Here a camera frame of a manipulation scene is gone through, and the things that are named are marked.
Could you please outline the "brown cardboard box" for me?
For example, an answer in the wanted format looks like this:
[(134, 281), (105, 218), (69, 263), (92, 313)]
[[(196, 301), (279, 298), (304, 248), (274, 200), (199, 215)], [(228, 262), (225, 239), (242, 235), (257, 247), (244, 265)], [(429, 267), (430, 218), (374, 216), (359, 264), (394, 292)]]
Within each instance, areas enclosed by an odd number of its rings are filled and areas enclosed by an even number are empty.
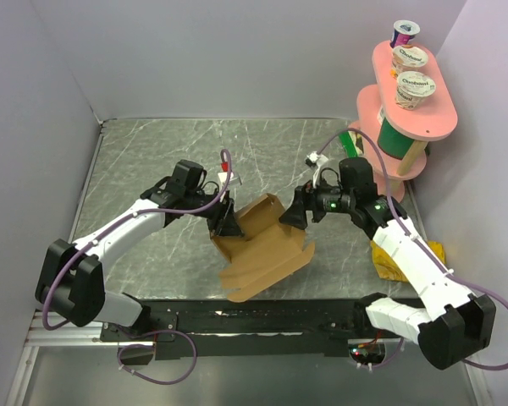
[(212, 236), (229, 265), (219, 274), (227, 300), (246, 302), (312, 261), (315, 244), (306, 232), (279, 222), (284, 207), (264, 194), (235, 213), (242, 237)]

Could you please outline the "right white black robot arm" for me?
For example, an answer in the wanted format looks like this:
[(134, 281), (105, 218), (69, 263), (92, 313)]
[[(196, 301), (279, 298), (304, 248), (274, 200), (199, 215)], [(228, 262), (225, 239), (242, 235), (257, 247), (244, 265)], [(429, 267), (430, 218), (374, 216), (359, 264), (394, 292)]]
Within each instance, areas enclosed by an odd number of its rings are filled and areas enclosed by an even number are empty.
[(322, 176), (327, 160), (316, 152), (307, 156), (313, 177), (295, 189), (280, 222), (303, 230), (328, 213), (349, 215), (394, 261), (422, 301), (422, 307), (413, 308), (383, 294), (364, 297), (356, 303), (355, 331), (363, 337), (379, 330), (393, 332), (417, 344), (439, 370), (488, 347), (496, 311), (493, 301), (450, 279), (450, 270), (417, 233), (406, 211), (394, 199), (378, 193), (365, 158), (341, 160), (336, 185)]

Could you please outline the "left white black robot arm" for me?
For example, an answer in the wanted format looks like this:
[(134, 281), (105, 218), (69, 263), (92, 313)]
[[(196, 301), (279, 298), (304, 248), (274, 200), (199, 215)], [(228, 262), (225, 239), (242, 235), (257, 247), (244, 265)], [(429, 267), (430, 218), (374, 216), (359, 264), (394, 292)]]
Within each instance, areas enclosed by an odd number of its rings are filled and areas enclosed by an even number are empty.
[(141, 193), (121, 216), (83, 238), (57, 239), (47, 249), (35, 298), (45, 313), (54, 311), (75, 326), (92, 321), (120, 326), (130, 339), (140, 340), (151, 329), (151, 309), (128, 294), (105, 288), (105, 273), (144, 238), (184, 215), (204, 218), (212, 236), (241, 237), (229, 195), (239, 175), (222, 162), (216, 189), (204, 191), (207, 175), (198, 163), (181, 160), (171, 175)]

